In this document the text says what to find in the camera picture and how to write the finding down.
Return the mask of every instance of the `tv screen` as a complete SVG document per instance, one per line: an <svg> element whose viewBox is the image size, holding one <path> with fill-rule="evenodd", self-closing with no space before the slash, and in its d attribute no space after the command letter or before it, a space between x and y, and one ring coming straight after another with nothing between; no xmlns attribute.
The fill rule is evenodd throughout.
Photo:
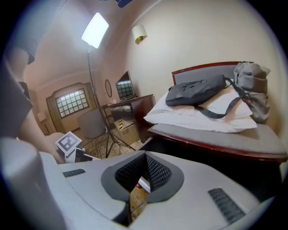
<svg viewBox="0 0 288 230"><path fill-rule="evenodd" d="M134 95L134 91L132 88L132 83L131 83L131 79L130 79L128 71L120 78L119 81L117 81L116 87L117 87L120 100Z"/></svg>

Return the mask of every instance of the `patterned carpet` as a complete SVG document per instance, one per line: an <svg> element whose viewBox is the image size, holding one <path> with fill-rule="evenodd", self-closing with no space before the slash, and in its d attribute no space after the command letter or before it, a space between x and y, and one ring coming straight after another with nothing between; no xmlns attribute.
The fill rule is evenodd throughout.
<svg viewBox="0 0 288 230"><path fill-rule="evenodd" d="M105 158L107 134L104 134L96 139L88 139L83 136L83 133L80 129L73 133L83 141L82 146L83 148L85 148L86 154L91 155L93 157L97 157L99 159ZM119 136L116 130L113 130L113 133L116 136ZM111 138L109 138L108 149L110 148L111 143L112 143L112 140ZM130 146L137 150L142 146L142 143L140 140L138 140L137 142L134 142ZM114 157L117 155L130 153L132 151L133 150L130 148L120 146L119 144L114 144L108 158ZM138 187L135 187L133 191L131 192L130 210L131 210L132 221L134 221L146 207L147 194L148 192L146 192L143 188L138 188Z"/></svg>

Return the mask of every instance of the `bag strap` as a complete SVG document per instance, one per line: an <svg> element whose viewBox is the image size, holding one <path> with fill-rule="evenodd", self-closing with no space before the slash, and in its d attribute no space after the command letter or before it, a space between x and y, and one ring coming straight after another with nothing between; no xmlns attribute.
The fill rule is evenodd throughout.
<svg viewBox="0 0 288 230"><path fill-rule="evenodd" d="M230 102L230 104L228 105L228 108L227 108L227 110L226 110L226 112L224 114L214 113L214 112L212 112L212 111L210 111L208 109L205 109L205 108L203 108L201 106L195 106L195 108L198 109L205 116L210 117L210 118L214 118L214 119L220 119L220 118L225 117L233 109L233 107L237 104L237 102L239 100L241 100L246 95L245 91L243 89L241 89L240 87L236 86L234 84L234 82L230 78L225 77L225 80L230 82L230 85L233 86L233 88L239 94L239 97L233 99Z"/></svg>

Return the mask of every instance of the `window grid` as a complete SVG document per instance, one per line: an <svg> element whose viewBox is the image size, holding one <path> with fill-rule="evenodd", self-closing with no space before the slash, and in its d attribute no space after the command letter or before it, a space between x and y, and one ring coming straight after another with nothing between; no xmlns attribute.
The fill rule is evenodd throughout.
<svg viewBox="0 0 288 230"><path fill-rule="evenodd" d="M116 87L120 100L133 95L132 85L130 81L120 81L116 83Z"/></svg>
<svg viewBox="0 0 288 230"><path fill-rule="evenodd" d="M61 119L89 108L84 88L56 98L56 104Z"/></svg>

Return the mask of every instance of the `lampshade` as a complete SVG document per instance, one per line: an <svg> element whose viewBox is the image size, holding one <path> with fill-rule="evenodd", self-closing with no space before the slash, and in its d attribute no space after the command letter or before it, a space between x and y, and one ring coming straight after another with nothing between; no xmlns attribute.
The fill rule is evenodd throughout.
<svg viewBox="0 0 288 230"><path fill-rule="evenodd" d="M101 14L96 13L83 32L82 40L98 48L109 25Z"/></svg>
<svg viewBox="0 0 288 230"><path fill-rule="evenodd" d="M147 37L147 33L143 25L133 27L132 34L137 45L140 43L140 41Z"/></svg>
<svg viewBox="0 0 288 230"><path fill-rule="evenodd" d="M45 120L45 119L47 119L47 117L46 117L46 115L45 115L44 112L38 113L38 114L37 114L37 117L38 117L38 120L39 120L40 122L43 121L43 120Z"/></svg>

